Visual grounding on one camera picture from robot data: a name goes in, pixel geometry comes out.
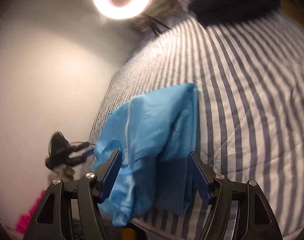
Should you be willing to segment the dark navy clothes pile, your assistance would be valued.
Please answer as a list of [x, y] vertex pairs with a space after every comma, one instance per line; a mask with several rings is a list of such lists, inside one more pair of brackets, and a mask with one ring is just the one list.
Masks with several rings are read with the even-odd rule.
[[279, 7], [280, 0], [192, 0], [188, 9], [205, 26], [256, 19]]

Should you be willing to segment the blue white striped bed cover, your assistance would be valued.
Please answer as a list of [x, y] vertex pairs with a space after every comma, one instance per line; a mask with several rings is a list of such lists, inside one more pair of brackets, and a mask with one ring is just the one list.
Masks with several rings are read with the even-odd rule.
[[113, 76], [90, 133], [133, 96], [179, 83], [199, 93], [200, 155], [258, 182], [284, 239], [304, 228], [304, 28], [275, 12], [202, 27], [189, 17], [144, 42]]

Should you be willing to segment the pink object at lower left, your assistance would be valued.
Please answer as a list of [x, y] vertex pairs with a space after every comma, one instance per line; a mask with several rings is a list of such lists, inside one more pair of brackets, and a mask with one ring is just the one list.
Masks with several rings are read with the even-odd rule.
[[35, 200], [35, 202], [31, 206], [31, 208], [29, 209], [29, 211], [27, 211], [27, 213], [24, 213], [23, 215], [19, 216], [19, 219], [16, 224], [16, 228], [15, 228], [15, 231], [17, 233], [20, 233], [22, 235], [25, 234], [25, 231], [30, 223], [30, 220], [31, 220], [39, 202], [41, 201], [42, 197], [44, 196], [44, 193], [45, 193], [45, 190], [41, 191], [39, 197]]

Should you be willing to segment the light blue garment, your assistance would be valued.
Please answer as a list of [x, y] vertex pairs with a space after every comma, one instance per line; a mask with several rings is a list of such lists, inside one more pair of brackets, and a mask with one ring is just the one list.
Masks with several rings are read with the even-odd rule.
[[192, 203], [187, 157], [196, 148], [198, 92], [186, 83], [128, 100], [111, 112], [95, 146], [95, 163], [120, 150], [123, 164], [99, 208], [125, 226], [153, 207], [183, 215]]

